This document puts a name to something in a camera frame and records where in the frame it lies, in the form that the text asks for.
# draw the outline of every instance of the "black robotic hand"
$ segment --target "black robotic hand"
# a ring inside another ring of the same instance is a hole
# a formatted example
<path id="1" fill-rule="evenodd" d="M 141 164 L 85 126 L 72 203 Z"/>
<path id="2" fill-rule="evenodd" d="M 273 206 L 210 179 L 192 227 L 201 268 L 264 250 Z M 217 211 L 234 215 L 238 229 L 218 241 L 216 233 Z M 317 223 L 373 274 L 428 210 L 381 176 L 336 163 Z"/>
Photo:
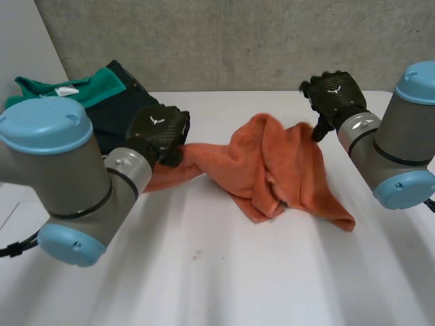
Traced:
<path id="1" fill-rule="evenodd" d="M 320 114 L 312 139 L 321 141 L 328 132 L 339 130 L 354 114 L 367 111 L 366 99 L 356 81 L 346 72 L 325 72 L 301 83 L 299 90 L 310 100 L 311 108 Z"/>
<path id="2" fill-rule="evenodd" d="M 156 151 L 158 162 L 175 168 L 183 160 L 179 146 L 186 142 L 189 128 L 189 112 L 177 107 L 153 105 L 139 110 L 128 136 L 145 139 Z"/>

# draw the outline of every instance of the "white label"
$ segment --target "white label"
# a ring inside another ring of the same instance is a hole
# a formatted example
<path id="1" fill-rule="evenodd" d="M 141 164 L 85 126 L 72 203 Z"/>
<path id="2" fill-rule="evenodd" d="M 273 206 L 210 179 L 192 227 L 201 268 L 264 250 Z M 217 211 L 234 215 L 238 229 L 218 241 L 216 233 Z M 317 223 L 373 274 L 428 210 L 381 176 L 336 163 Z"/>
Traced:
<path id="1" fill-rule="evenodd" d="M 69 96 L 72 94 L 77 94 L 79 92 L 79 90 L 74 86 L 62 86 L 59 88 L 55 88 L 54 91 L 57 93 L 58 96 Z"/>

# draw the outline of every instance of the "green cloth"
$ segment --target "green cloth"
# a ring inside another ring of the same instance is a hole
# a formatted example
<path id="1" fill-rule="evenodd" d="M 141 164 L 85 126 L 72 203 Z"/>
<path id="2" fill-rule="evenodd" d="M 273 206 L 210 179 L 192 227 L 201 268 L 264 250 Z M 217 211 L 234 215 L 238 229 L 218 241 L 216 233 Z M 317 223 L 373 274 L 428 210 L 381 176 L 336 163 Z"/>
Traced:
<path id="1" fill-rule="evenodd" d="M 21 87 L 22 96 L 11 96 L 6 100 L 6 109 L 16 103 L 41 96 L 58 96 L 54 89 L 61 86 L 74 86 L 79 90 L 77 94 L 66 96 L 81 103 L 85 108 L 91 107 L 113 95 L 126 90 L 126 86 L 109 68 L 102 68 L 92 77 L 79 80 L 66 81 L 60 84 L 45 84 L 30 80 L 25 77 L 17 77 L 15 82 Z"/>

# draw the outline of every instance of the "black ring band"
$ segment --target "black ring band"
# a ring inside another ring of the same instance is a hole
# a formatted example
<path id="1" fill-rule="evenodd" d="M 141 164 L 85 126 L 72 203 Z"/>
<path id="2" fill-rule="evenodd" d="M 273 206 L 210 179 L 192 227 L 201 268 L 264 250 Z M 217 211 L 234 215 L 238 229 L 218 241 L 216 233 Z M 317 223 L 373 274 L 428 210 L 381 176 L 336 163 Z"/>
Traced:
<path id="1" fill-rule="evenodd" d="M 367 136 L 368 134 L 372 134 L 374 132 L 376 132 L 378 130 L 378 128 L 374 128 L 374 129 L 370 129 L 367 130 L 366 132 L 363 132 L 360 136 L 356 137 L 352 144 L 349 146 L 349 150 L 347 151 L 347 153 L 349 154 L 349 156 L 351 155 L 352 149 L 355 147 L 356 143 L 358 141 L 360 141 L 361 139 L 363 139 L 365 136 Z"/>
<path id="2" fill-rule="evenodd" d="M 57 219 L 77 219 L 78 217 L 82 217 L 85 216 L 87 214 L 91 214 L 93 212 L 95 212 L 97 209 L 101 208 L 110 198 L 111 193 L 112 193 L 112 185 L 111 185 L 111 181 L 110 181 L 110 187 L 109 187 L 109 191 L 106 193 L 106 196 L 103 197 L 102 200 L 100 200 L 98 202 L 98 204 L 90 207 L 89 209 L 85 209 L 84 211 L 80 211 L 78 213 L 73 213 L 73 214 L 56 214 L 56 213 L 51 213 L 48 212 L 50 214 L 50 216 L 53 216 Z"/>
<path id="3" fill-rule="evenodd" d="M 137 187 L 133 183 L 133 181 L 131 181 L 126 175 L 123 175 L 120 171 L 115 170 L 114 168 L 107 168 L 107 171 L 109 173 L 113 173 L 114 175 L 119 176 L 119 178 L 124 180 L 131 187 L 133 192 L 135 193 L 135 200 L 137 200 L 137 198 L 139 197 L 139 190 L 137 190 Z"/>
<path id="4" fill-rule="evenodd" d="M 376 141 L 373 141 L 373 147 L 375 149 L 375 151 L 377 151 L 377 153 L 380 156 L 383 156 L 384 158 L 386 158 L 387 160 L 390 160 L 394 163 L 398 163 L 401 165 L 407 165 L 407 166 L 424 166 L 424 165 L 428 165 L 432 159 L 430 158 L 429 160 L 423 160 L 423 161 L 411 161 L 411 160 L 403 160 L 401 158 L 397 158 L 396 156 L 392 156 L 391 154 L 388 154 L 386 151 L 383 151 L 378 144 L 376 144 Z"/>

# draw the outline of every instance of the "black cable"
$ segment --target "black cable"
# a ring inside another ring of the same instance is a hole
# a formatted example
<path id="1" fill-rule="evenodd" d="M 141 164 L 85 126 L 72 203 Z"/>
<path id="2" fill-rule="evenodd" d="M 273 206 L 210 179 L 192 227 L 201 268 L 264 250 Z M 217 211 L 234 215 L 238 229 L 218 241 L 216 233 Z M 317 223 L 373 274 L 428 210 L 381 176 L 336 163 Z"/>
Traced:
<path id="1" fill-rule="evenodd" d="M 38 232 L 32 234 L 22 242 L 15 242 L 4 249 L 0 249 L 0 257 L 10 256 L 12 258 L 21 255 L 23 251 L 36 247 L 38 245 L 38 241 L 36 240 Z"/>

